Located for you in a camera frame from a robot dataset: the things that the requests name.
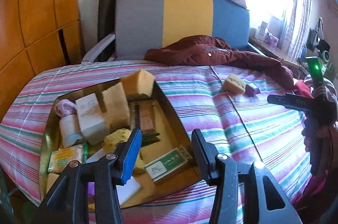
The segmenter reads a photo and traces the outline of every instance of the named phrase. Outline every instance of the purple block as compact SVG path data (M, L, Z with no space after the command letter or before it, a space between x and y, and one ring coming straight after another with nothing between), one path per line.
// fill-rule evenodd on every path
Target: purple block
M254 97L256 94L261 93L261 91L254 83L250 83L245 86L245 93L250 97Z

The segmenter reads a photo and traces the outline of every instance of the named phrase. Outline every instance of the screw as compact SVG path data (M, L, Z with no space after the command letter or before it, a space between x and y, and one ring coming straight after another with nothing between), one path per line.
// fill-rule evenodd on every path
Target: screw
M254 165L256 168L264 168L264 163L262 161L255 161Z
M227 155L224 154L224 153L217 154L217 158L220 159L220 160L226 160L226 159L228 159Z
M78 161L73 160L73 161L71 161L71 162L69 163L69 166L70 166L71 168L75 168L75 167L77 167L78 164L79 164Z
M114 153L108 153L108 154L106 155L106 158L107 158L108 160L113 160L113 159L116 158L116 155L115 155Z

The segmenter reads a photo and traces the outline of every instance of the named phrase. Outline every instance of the open box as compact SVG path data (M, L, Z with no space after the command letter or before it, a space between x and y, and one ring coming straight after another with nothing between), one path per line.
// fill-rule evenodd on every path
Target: open box
M102 112L105 112L106 109L103 103L102 91L110 88L118 82L119 79L96 84L84 89L67 93L55 100L51 109L51 113L48 117L41 146L39 165L39 190L41 200L46 195L48 178L47 170L50 155L52 151L57 151L63 148L59 127L60 117L58 117L55 113L56 104L62 99L68 99L72 102L75 102L75 100L79 98L87 96L91 93L95 93ZM186 150L191 151L189 148L191 145L190 139L187 136L180 119L156 82L154 82L151 98L156 101L154 103L154 119L156 130L160 134L158 136L160 141L141 148L141 153L145 164L155 160L156 158L159 158L163 154L171 151L179 145L182 145ZM101 147L102 143L90 147L89 155L94 154L96 151L101 149ZM133 176L141 184L142 188L126 202L124 202L121 205L121 208L129 208L157 200L187 188L201 180L197 163L195 161L190 163L189 166L183 168L176 175L168 177L168 179L157 185L153 183L147 173Z

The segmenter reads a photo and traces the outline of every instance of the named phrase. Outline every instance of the white box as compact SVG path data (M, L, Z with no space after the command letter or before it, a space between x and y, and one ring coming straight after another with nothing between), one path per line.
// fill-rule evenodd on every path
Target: white box
M110 131L104 121L95 93L77 99L75 103L80 130L84 138L91 145L102 142Z

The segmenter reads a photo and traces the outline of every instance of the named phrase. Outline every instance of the tablecloth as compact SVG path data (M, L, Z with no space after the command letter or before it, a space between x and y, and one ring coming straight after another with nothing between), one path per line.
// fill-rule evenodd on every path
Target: tablecloth
M287 196L294 200L310 178L305 153L304 114L268 104L281 87L263 73L227 66L168 67L146 61L116 61L49 70L33 78L20 92L0 124L0 164L19 189L40 203L38 166L42 135L58 96L143 68L151 72L168 97L187 134L200 128L219 152L237 161L262 160ZM256 97L231 96L221 90L229 73L253 82ZM238 223L243 221L244 186L239 184ZM122 210L125 223L206 223L215 187L201 181L152 203Z

